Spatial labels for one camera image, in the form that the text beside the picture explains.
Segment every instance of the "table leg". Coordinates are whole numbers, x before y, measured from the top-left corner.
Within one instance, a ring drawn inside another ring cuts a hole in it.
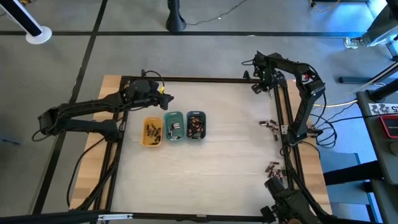
[[[323,177],[326,185],[333,185],[357,180],[381,179],[383,174],[379,161],[372,161],[358,166],[326,172]]]
[[[187,23],[180,13],[180,0],[167,0],[167,6],[170,9],[170,14],[169,18],[167,18],[166,29],[170,32],[183,31]]]

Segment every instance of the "black leg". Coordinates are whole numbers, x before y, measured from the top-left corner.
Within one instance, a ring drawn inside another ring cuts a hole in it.
[[[167,0],[167,6],[170,9],[170,14],[166,22],[166,29],[170,32],[183,31],[187,23],[180,13],[180,0]]]
[[[373,192],[373,188],[370,182],[363,182],[363,189],[366,193]]]
[[[370,222],[376,222],[376,219],[374,218],[372,206],[371,205],[366,205],[366,210],[368,211],[369,221]]]
[[[334,170],[323,174],[326,185],[369,179],[381,179],[383,174],[378,161],[367,162],[358,166]]]

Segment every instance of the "black stand base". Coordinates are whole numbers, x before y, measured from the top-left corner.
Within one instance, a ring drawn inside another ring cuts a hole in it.
[[[180,0],[168,0],[167,5],[170,9],[169,18],[167,18],[166,29],[170,32],[183,31],[187,23],[180,13]]]
[[[343,184],[357,180],[381,179],[381,172],[378,161],[367,162],[358,166],[334,170],[323,174],[326,185]]]
[[[394,62],[392,65],[388,66],[386,69],[384,69],[382,72],[378,73],[375,77],[373,78],[363,78],[363,77],[339,77],[338,82],[339,83],[347,83],[347,84],[365,84],[373,80],[373,83],[381,83],[381,82],[386,82],[390,83],[395,80],[395,78],[388,78],[391,75],[395,74],[395,72],[398,72],[398,62]]]

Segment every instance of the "pole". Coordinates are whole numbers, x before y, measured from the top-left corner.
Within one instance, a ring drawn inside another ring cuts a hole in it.
[[[0,0],[0,6],[26,31],[30,44],[43,44],[51,38],[51,29],[40,26],[18,0]]]
[[[167,18],[166,29],[170,32],[183,31],[187,23],[180,13],[180,0],[167,0],[167,6],[170,9],[170,14]]]

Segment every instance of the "white stand base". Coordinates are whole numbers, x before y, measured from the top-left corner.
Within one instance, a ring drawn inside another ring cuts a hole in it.
[[[43,44],[44,42],[48,41],[52,36],[52,31],[50,28],[41,26],[43,33],[34,37],[30,34],[26,34],[26,41],[30,44]]]

